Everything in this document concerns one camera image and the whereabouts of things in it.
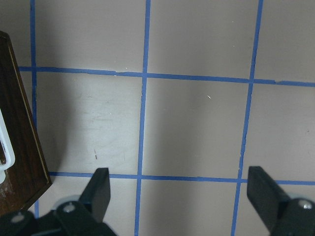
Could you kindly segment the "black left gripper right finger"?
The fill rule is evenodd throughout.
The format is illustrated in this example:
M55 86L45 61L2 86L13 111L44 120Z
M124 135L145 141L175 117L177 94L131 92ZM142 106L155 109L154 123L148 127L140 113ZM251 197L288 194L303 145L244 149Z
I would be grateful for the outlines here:
M288 194L260 166L249 167L247 197L269 235L315 234L315 202Z

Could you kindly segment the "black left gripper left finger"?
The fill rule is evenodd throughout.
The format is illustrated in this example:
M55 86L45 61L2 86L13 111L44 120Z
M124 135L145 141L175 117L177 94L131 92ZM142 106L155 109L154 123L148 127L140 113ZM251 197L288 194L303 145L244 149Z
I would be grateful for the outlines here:
M2 236L114 236L104 223L110 202L108 168L98 168L82 194L59 201L52 210L35 218L29 210L7 213L0 218Z

